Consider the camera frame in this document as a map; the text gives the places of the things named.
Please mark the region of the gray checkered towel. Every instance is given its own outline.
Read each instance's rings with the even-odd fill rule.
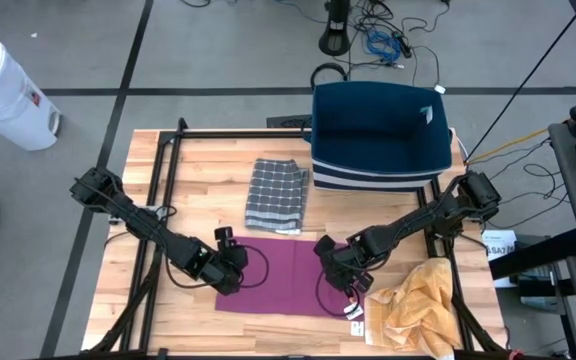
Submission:
[[[246,202],[246,227],[299,234],[308,193],[308,169],[294,160],[257,159]]]

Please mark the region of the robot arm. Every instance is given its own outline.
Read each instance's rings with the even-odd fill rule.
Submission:
[[[131,234],[159,244],[171,264],[192,279],[203,280],[223,295],[239,291],[240,275],[248,258],[246,249],[232,239],[230,228],[215,230],[216,251],[198,238],[171,232],[161,225],[154,211],[134,205],[123,192],[121,179],[112,172],[92,168],[76,181],[70,192],[84,207],[124,220]]]
[[[458,195],[452,192],[457,189]],[[348,246],[335,248],[335,241],[322,237],[315,246],[321,259],[326,280],[336,289],[349,293],[355,286],[366,292],[373,282],[368,274],[370,266],[385,263],[399,242],[413,233],[432,227],[446,237],[455,237],[462,231],[466,217],[483,221],[494,216],[501,197],[486,175],[468,172],[458,176],[436,200],[388,225],[370,226],[350,236]]]

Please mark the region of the maroon towel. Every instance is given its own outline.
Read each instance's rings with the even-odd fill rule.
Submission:
[[[228,296],[218,295],[216,310],[332,317],[321,308],[315,297],[315,285],[322,270],[319,257],[313,252],[315,242],[244,237],[238,237],[237,241],[263,252],[270,263],[270,273],[259,287],[242,288]],[[265,270],[261,256],[249,250],[243,284],[258,283]],[[321,301],[330,311],[343,313],[344,308],[350,305],[348,298],[324,278],[319,285]],[[362,321],[363,315],[353,320]]]

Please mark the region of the yellow cable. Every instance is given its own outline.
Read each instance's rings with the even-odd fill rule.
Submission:
[[[472,165],[472,164],[474,164],[475,162],[477,162],[477,160],[481,160],[481,159],[486,158],[486,157],[488,157],[488,156],[490,156],[490,155],[492,155],[492,154],[496,154],[496,153],[500,152],[501,150],[503,150],[503,149],[505,149],[505,148],[507,148],[507,147],[509,147],[509,146],[513,146],[513,145],[519,144],[519,143],[521,143],[521,142],[524,142],[524,141],[526,141],[526,140],[530,140],[530,139],[534,138],[535,136],[538,136],[538,135],[540,135],[540,134],[545,133],[547,130],[548,130],[547,128],[546,128],[546,129],[541,129],[541,130],[539,130],[539,131],[535,131],[535,132],[532,133],[532,134],[529,134],[529,135],[520,137],[520,138],[518,138],[518,139],[509,141],[509,142],[505,143],[504,145],[496,148],[495,150],[488,151],[487,153],[485,153],[485,154],[483,154],[483,155],[479,155],[479,156],[477,156],[476,158],[474,158],[474,159],[472,159],[472,160],[470,160],[470,161],[467,161],[467,162],[466,162],[466,165]]]

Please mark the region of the gray carpet floor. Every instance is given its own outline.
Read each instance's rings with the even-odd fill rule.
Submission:
[[[323,1],[295,1],[309,16],[325,19]],[[397,24],[404,16],[432,19],[444,9],[439,0],[386,3]],[[112,140],[105,143],[108,167],[121,173],[134,129],[173,128],[179,117],[192,128],[258,128],[267,117],[308,113],[310,95],[263,95],[259,89],[222,95],[216,89],[307,87],[313,69],[331,61],[317,47],[322,25],[296,8],[269,0],[217,0],[192,9],[175,0],[155,0],[140,51],[133,54],[138,57],[132,78],[126,78],[147,4],[0,0],[0,40],[35,83],[56,94],[51,99],[66,116],[59,141],[45,151],[24,152],[0,137],[0,359],[40,354],[82,218],[68,188],[74,176],[97,163],[105,139]],[[573,14],[568,0],[454,0],[437,31],[410,33],[411,43],[438,55],[439,83],[448,88],[443,97],[448,121],[466,148],[474,147]],[[433,86],[438,76],[433,56],[421,48],[417,55],[416,85]],[[353,47],[353,62],[373,59],[358,44]],[[360,67],[352,79],[410,84],[414,62],[405,59],[402,64],[404,69]],[[127,82],[121,92],[90,90],[118,89],[122,79]],[[124,97],[128,86],[208,90],[203,96],[188,90],[174,96],[150,92]],[[576,105],[576,22],[527,87],[537,90],[517,97],[478,154],[559,122]],[[451,90],[468,95],[451,95]],[[118,122],[110,121],[113,108]],[[117,124],[116,129],[109,123]],[[494,174],[512,159],[475,169]],[[523,172],[527,163],[557,170],[551,149],[543,147],[495,179],[502,196],[549,189],[550,179]],[[503,206],[494,221],[512,225],[554,203],[524,197]],[[514,229],[554,235],[573,227],[571,209],[562,204]],[[84,236],[57,354],[80,349],[107,231],[103,217],[96,216]],[[549,345],[563,336],[557,316],[520,305],[512,290],[500,291],[499,299],[513,347],[541,354],[566,348],[563,341]]]

